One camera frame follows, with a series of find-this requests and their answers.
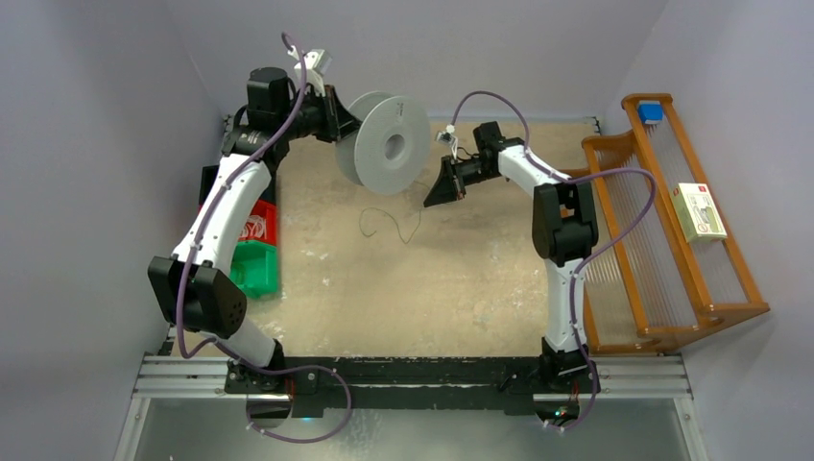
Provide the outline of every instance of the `black metal base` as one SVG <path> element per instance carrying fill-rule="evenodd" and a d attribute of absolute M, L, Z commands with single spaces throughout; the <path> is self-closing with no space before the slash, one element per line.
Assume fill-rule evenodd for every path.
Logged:
<path fill-rule="evenodd" d="M 559 393 L 572 392 L 575 383 L 579 389 L 590 389 L 588 368 L 581 352 L 554 351 L 545 338 L 542 338 L 539 377 L 552 390 Z"/>
<path fill-rule="evenodd" d="M 322 365 L 335 370 L 350 387 L 354 408 L 502 410 L 506 415 L 551 420 L 558 409 L 573 405 L 569 397 L 574 386 L 573 381 L 570 386 L 545 382 L 540 364 L 541 357 L 285 358 L 289 368 Z M 294 418 L 320 418 L 326 408 L 346 405 L 342 386 L 328 373 L 306 370 L 285 378 L 269 379 L 232 364 L 225 390 L 251 395 L 293 389 Z M 590 389 L 587 373 L 572 379 L 580 389 Z M 561 394 L 563 399 L 534 402 L 534 394 Z M 578 414 L 578 408 L 569 408 L 569 414 Z"/>

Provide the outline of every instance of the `thin black wire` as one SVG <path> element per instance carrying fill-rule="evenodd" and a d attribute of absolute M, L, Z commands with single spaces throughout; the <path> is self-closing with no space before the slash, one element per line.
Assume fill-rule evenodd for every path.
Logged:
<path fill-rule="evenodd" d="M 528 381 L 529 379 L 531 379 L 531 378 L 532 378 L 532 376 L 534 376 L 534 375 L 535 375 L 535 374 L 536 374 L 538 371 L 539 371 L 539 367 L 536 367 L 536 368 L 535 368 L 535 369 L 532 371 L 532 373 L 530 373 L 528 376 L 526 376 L 526 380 Z"/>
<path fill-rule="evenodd" d="M 240 109 L 238 109 L 238 110 L 237 110 L 237 111 L 234 113 L 234 119 L 233 119 L 233 120 L 232 120 L 232 122 L 231 122 L 231 124 L 232 124 L 232 129 L 233 129 L 233 130 L 234 130 L 235 128 L 237 128 L 237 127 L 239 127 L 239 126 L 240 126 L 240 122 L 242 122 L 242 121 L 243 121 L 243 114 L 244 114 L 244 113 L 246 113 L 246 106 L 245 106 L 245 105 L 244 105 L 244 106 L 241 106 L 241 107 L 240 107 Z"/>
<path fill-rule="evenodd" d="M 416 183 L 420 184 L 420 185 L 423 185 L 424 187 L 427 188 L 427 190 L 430 190 L 429 185 L 427 185 L 427 184 L 425 184 L 423 182 L 416 182 Z M 364 235 L 367 238 L 371 238 L 374 235 L 376 235 L 376 233 L 378 232 L 378 230 L 374 230 L 371 233 L 367 233 L 367 232 L 365 232 L 364 229 L 362 229 L 362 218 L 365 216 L 365 213 L 367 211 L 371 211 L 371 210 L 379 211 L 379 212 L 383 213 L 385 216 L 387 216 L 388 218 L 390 218 L 390 220 L 393 221 L 393 224 L 395 224 L 395 231 L 398 232 L 398 239 L 401 240 L 401 243 L 403 243 L 404 245 L 407 245 L 413 240 L 413 237 L 416 236 L 416 232 L 419 231 L 419 228 L 421 227 L 421 213 L 423 212 L 424 208 L 422 206 L 419 209 L 419 223 L 416 224 L 416 228 L 413 229 L 412 232 L 410 232 L 410 236 L 407 237 L 406 239 L 404 238 L 404 235 L 401 234 L 401 226 L 398 224 L 398 220 L 395 219 L 395 217 L 392 214 L 390 214 L 390 212 L 385 211 L 384 209 L 378 208 L 376 206 L 368 206 L 367 208 L 363 209 L 362 212 L 359 213 L 359 232 L 361 232 L 362 235 Z"/>
<path fill-rule="evenodd" d="M 458 150 L 459 151 L 464 151 L 464 154 L 467 154 L 469 156 L 469 158 L 478 157 L 477 154 L 475 154 L 475 155 L 470 154 L 466 147 L 460 147 L 459 146 Z"/>

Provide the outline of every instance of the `blue block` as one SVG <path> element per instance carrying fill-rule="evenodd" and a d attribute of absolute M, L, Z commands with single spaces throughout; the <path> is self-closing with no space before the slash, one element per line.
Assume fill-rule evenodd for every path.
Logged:
<path fill-rule="evenodd" d="M 659 103 L 641 103 L 637 111 L 638 118 L 645 125 L 656 125 L 664 118 L 664 111 Z"/>

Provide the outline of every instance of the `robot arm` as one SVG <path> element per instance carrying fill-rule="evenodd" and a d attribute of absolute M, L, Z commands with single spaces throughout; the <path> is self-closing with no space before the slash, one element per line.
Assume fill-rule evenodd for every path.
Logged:
<path fill-rule="evenodd" d="M 505 138 L 496 122 L 474 130 L 478 153 L 466 160 L 442 158 L 438 180 L 424 201 L 434 206 L 462 200 L 466 186 L 505 177 L 516 183 L 533 200 L 532 239 L 544 259 L 548 277 L 548 327 L 543 338 L 541 372 L 550 382 L 568 380 L 586 373 L 587 364 L 579 351 L 584 348 L 584 283 L 579 275 L 573 285 L 579 337 L 571 324 L 570 290 L 575 268 L 591 253 L 599 233 L 589 183 L 570 184 L 569 177 L 537 159 L 548 175 L 531 163 L 523 141 Z"/>
<path fill-rule="evenodd" d="M 167 322 L 176 322 L 176 309 L 182 298 L 185 329 L 216 339 L 259 368 L 284 368 L 282 346 L 246 318 L 246 295 L 228 277 L 240 232 L 254 203 L 268 186 L 272 172 L 288 154 L 289 141 L 314 135 L 321 141 L 335 142 L 355 133 L 361 125 L 339 101 L 334 87 L 323 82 L 323 72 L 330 62 L 327 53 L 314 50 L 303 60 L 310 85 L 299 90 L 306 93 L 293 123 L 262 159 L 244 167 L 251 154 L 280 129 L 292 111 L 286 72 L 273 67 L 252 71 L 247 84 L 248 104 L 238 110 L 234 127 L 225 136 L 218 176 L 201 212 L 172 255 L 154 257 L 148 269 Z M 295 70 L 301 76 L 301 65 Z M 247 125 L 241 125 L 244 112 L 248 116 Z M 227 178 L 238 170 L 231 184 L 227 184 Z M 223 195 L 217 202 L 219 194 Z M 189 277 L 181 285 L 187 266 Z"/>

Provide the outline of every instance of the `spool center hole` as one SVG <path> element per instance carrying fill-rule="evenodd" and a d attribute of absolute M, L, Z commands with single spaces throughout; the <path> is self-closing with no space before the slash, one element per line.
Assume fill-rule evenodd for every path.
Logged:
<path fill-rule="evenodd" d="M 394 134 L 390 136 L 384 145 L 384 156 L 387 160 L 398 160 L 404 154 L 404 136 Z"/>

